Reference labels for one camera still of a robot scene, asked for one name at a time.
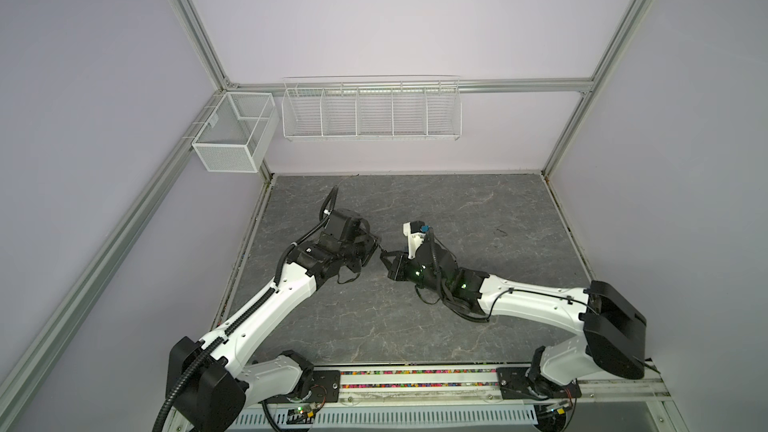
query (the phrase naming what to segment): black cable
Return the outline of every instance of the black cable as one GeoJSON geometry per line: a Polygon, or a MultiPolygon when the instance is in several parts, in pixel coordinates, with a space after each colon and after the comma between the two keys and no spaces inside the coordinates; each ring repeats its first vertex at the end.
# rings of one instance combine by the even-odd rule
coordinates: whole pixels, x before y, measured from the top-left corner
{"type": "Polygon", "coordinates": [[[277,422],[275,422],[274,418],[272,418],[272,414],[270,414],[270,410],[266,408],[266,400],[261,401],[261,408],[264,410],[264,417],[266,417],[266,421],[270,423],[270,427],[272,427],[272,430],[275,432],[283,432],[283,429],[280,428],[279,425],[277,425],[277,422]]]}
{"type": "Polygon", "coordinates": [[[189,364],[189,367],[187,367],[184,372],[182,372],[182,374],[176,380],[176,384],[170,388],[168,395],[165,396],[165,402],[163,402],[163,406],[160,408],[158,416],[154,420],[152,432],[163,432],[163,426],[165,425],[165,420],[168,418],[170,408],[174,406],[174,402],[179,397],[181,392],[187,387],[187,383],[190,381],[190,379],[192,379],[192,376],[197,371],[197,369],[199,369],[203,364],[203,361],[208,358],[210,353],[213,352],[214,349],[216,349],[216,347],[218,347],[223,342],[224,338],[217,337],[213,342],[210,343],[210,345],[208,345],[206,349],[200,353],[200,355],[195,358],[195,360],[192,360],[192,363],[189,364]]]}
{"type": "Polygon", "coordinates": [[[652,371],[656,372],[658,375],[661,375],[661,372],[659,372],[659,369],[657,369],[657,368],[656,368],[656,367],[654,367],[653,365],[648,365],[648,364],[646,364],[646,363],[645,363],[645,360],[639,360],[637,357],[632,357],[632,358],[633,358],[634,360],[637,360],[638,362],[640,362],[640,363],[641,363],[643,366],[645,366],[646,368],[648,368],[648,369],[651,369],[652,371]]]}
{"type": "Polygon", "coordinates": [[[560,430],[560,432],[565,432],[565,429],[568,428],[569,425],[571,425],[571,421],[574,419],[574,414],[576,414],[576,398],[574,398],[574,408],[571,409],[571,417],[568,418],[568,422],[565,423],[565,427],[560,430]]]}
{"type": "MultiPolygon", "coordinates": [[[[275,289],[268,288],[264,294],[259,297],[257,301],[255,301],[248,309],[243,312],[238,318],[230,324],[229,327],[227,327],[224,330],[225,335],[231,335],[233,332],[237,330],[239,326],[245,322],[245,320],[248,319],[251,315],[254,314],[256,310],[259,309],[268,298],[272,296],[272,294],[275,293],[275,289]]],[[[192,379],[192,376],[195,372],[197,372],[197,369],[200,368],[200,366],[203,364],[203,361],[211,355],[211,353],[224,342],[223,337],[217,337],[213,342],[208,345],[206,349],[204,349],[200,355],[198,355],[195,360],[192,360],[192,363],[189,364],[189,366],[182,372],[182,374],[179,376],[179,378],[176,380],[176,383],[174,386],[170,389],[168,392],[168,395],[165,397],[165,402],[163,402],[163,406],[160,408],[160,412],[158,412],[158,416],[154,421],[154,426],[152,427],[152,432],[162,432],[163,425],[165,425],[165,421],[168,418],[168,413],[170,412],[170,408],[174,406],[174,402],[179,397],[182,391],[187,387],[187,384],[189,383],[190,379],[192,379]]]]}
{"type": "Polygon", "coordinates": [[[264,302],[266,302],[266,300],[267,300],[268,298],[272,297],[272,294],[274,294],[274,293],[275,293],[275,289],[273,289],[272,287],[268,288],[268,289],[266,290],[266,292],[264,292],[264,295],[262,295],[261,297],[259,297],[259,299],[258,299],[258,300],[256,300],[256,301],[255,301],[255,302],[254,302],[254,303],[253,303],[253,304],[252,304],[250,307],[248,307],[248,309],[247,309],[245,312],[243,312],[242,314],[240,314],[240,316],[238,316],[238,317],[237,317],[237,318],[236,318],[236,319],[235,319],[235,320],[232,322],[232,324],[230,324],[230,326],[229,326],[229,327],[227,327],[227,328],[224,330],[224,333],[225,333],[226,335],[231,335],[233,332],[235,332],[235,331],[237,330],[237,328],[238,328],[239,326],[241,326],[241,325],[243,324],[243,322],[245,322],[245,321],[248,319],[248,317],[250,317],[251,315],[253,315],[253,314],[254,314],[254,312],[255,312],[255,311],[257,311],[257,310],[259,309],[259,307],[261,307],[262,305],[264,305],[264,302]]]}
{"type": "Polygon", "coordinates": [[[593,309],[593,308],[592,308],[592,307],[591,307],[589,304],[587,304],[587,303],[585,303],[585,302],[582,302],[582,301],[578,301],[578,300],[576,300],[575,298],[570,298],[570,297],[563,297],[562,295],[546,294],[546,293],[544,293],[544,292],[529,291],[529,290],[527,290],[527,289],[524,289],[524,288],[516,288],[516,289],[513,289],[513,290],[514,290],[515,292],[527,292],[527,293],[529,293],[529,294],[544,295],[544,296],[546,296],[546,297],[554,297],[554,298],[560,298],[560,299],[562,299],[562,300],[564,300],[564,301],[569,301],[569,302],[576,302],[577,304],[582,304],[583,306],[585,306],[586,308],[588,308],[589,310],[591,310],[593,314],[598,314],[598,312],[596,312],[596,311],[595,311],[595,310],[594,310],[594,309],[593,309]]]}
{"type": "Polygon", "coordinates": [[[413,285],[413,290],[416,291],[416,295],[418,296],[418,298],[420,298],[422,300],[422,302],[424,302],[427,305],[434,305],[434,304],[440,302],[440,297],[439,296],[437,297],[437,299],[435,299],[434,302],[427,302],[424,299],[424,297],[422,297],[422,293],[418,291],[418,285],[416,285],[416,284],[413,285]]]}

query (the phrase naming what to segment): wire mesh basket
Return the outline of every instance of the wire mesh basket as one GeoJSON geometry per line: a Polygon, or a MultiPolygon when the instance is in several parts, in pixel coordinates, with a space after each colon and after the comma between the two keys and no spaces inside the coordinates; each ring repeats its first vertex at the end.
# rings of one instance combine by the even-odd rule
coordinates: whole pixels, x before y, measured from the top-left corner
{"type": "Polygon", "coordinates": [[[192,147],[211,172],[258,172],[279,120],[271,93],[226,92],[192,147]]]}
{"type": "Polygon", "coordinates": [[[286,82],[283,134],[289,140],[458,139],[458,80],[334,86],[286,82]]]}

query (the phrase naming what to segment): table surface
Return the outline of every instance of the table surface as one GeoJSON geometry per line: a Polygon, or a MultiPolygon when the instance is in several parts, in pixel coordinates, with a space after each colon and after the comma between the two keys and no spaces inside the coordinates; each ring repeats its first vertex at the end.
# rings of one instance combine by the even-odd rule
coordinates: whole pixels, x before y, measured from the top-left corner
{"type": "MultiPolygon", "coordinates": [[[[405,249],[402,224],[422,220],[463,267],[551,287],[589,284],[540,176],[278,176],[232,312],[272,279],[280,254],[317,223],[336,184],[336,206],[367,218],[387,250],[405,249]]],[[[345,268],[341,275],[352,276],[345,268]]],[[[410,282],[389,280],[377,253],[356,281],[328,281],[290,312],[254,359],[293,349],[317,365],[527,362],[537,347],[569,335],[513,317],[466,322],[441,304],[419,301],[410,282]]]]}

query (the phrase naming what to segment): white wall panel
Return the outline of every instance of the white wall panel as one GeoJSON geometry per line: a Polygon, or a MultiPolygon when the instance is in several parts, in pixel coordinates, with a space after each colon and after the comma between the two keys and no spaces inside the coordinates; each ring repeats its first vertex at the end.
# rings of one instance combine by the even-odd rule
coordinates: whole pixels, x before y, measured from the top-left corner
{"type": "Polygon", "coordinates": [[[629,0],[193,0],[239,83],[590,76],[629,0]]]}
{"type": "Polygon", "coordinates": [[[16,430],[152,428],[170,348],[208,331],[261,183],[191,158],[16,430]]]}
{"type": "Polygon", "coordinates": [[[0,0],[0,380],[210,98],[168,0],[0,0]]]}
{"type": "Polygon", "coordinates": [[[692,432],[766,428],[766,4],[656,0],[552,178],[692,432]]]}
{"type": "Polygon", "coordinates": [[[266,160],[278,173],[541,170],[579,97],[465,94],[459,140],[289,142],[278,130],[266,160]]]}

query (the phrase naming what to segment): light purple wall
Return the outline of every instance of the light purple wall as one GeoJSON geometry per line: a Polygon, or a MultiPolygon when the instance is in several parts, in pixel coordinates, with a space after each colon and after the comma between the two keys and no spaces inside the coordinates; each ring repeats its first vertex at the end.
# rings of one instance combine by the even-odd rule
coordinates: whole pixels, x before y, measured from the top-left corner
{"type": "Polygon", "coordinates": [[[766,428],[766,4],[656,0],[552,180],[692,432],[766,428]]]}
{"type": "Polygon", "coordinates": [[[209,330],[260,190],[193,156],[16,430],[151,429],[168,352],[209,330]]]}
{"type": "Polygon", "coordinates": [[[0,380],[212,85],[168,0],[0,0],[0,380]]]}

